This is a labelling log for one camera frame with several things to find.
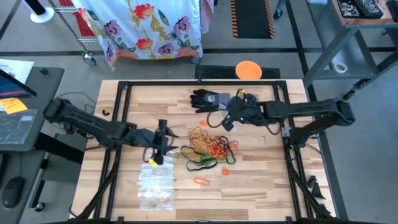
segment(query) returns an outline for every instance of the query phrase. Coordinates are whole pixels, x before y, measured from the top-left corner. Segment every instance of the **computer screen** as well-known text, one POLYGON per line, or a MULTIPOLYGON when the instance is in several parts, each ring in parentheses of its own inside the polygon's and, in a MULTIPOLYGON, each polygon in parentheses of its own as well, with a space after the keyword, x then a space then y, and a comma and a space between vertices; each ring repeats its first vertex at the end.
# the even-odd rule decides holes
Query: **computer screen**
POLYGON ((36 96, 36 92, 0 69, 0 99, 36 96))

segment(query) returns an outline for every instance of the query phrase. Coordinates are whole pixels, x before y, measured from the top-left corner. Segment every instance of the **wheel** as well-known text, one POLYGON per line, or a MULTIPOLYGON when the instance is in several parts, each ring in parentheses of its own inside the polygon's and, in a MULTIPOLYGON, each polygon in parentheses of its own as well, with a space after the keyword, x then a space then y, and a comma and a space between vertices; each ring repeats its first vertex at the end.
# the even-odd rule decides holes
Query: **wheel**
POLYGON ((90 66, 94 66, 97 64, 97 61, 93 58, 92 54, 84 54, 83 61, 90 66))
POLYGON ((274 19, 279 19, 283 14, 284 12, 282 10, 275 10, 274 19))
POLYGON ((201 62, 202 57, 192 57, 191 58, 191 63, 195 65, 199 65, 201 62))
POLYGON ((37 205, 35 207, 35 212, 41 212, 44 208, 45 208, 45 203, 37 202, 37 205))
POLYGON ((351 97, 355 95, 355 91, 351 90, 347 94, 343 96, 343 100, 349 100, 351 97))

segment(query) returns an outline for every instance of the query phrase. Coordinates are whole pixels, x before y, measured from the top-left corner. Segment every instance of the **black mat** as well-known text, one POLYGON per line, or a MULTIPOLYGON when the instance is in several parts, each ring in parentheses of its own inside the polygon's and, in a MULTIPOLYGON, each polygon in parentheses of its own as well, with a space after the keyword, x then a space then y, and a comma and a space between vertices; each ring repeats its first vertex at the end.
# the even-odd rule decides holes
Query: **black mat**
POLYGON ((275 38, 269 0, 231 0, 232 32, 236 38, 275 38))
MULTIPOLYGON (((278 79, 280 70, 278 68, 261 68, 261 79, 278 79)), ((195 69, 195 78, 201 79, 237 79, 234 66, 216 66, 216 65, 197 65, 195 69)))

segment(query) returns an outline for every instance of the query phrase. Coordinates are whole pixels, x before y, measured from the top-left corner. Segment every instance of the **sticky note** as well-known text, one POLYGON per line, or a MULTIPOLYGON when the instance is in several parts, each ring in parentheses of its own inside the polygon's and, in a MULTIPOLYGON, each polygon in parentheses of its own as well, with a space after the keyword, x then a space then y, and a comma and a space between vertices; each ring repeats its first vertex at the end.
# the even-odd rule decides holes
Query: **sticky note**
POLYGON ((4 108, 7 114, 27 110, 25 104, 18 98, 0 99, 0 105, 4 108))
POLYGON ((149 163, 153 166, 153 167, 157 167, 157 163, 153 160, 153 159, 149 159, 149 163))

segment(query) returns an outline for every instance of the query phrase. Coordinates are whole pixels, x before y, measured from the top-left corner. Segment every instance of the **work glove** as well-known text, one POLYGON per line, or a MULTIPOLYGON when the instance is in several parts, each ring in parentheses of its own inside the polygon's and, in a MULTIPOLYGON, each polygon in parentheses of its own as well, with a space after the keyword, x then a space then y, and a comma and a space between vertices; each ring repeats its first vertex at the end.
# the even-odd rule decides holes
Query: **work glove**
POLYGON ((193 108, 198 108, 196 113, 214 112, 219 110, 219 93, 199 89, 194 90, 190 96, 193 108))

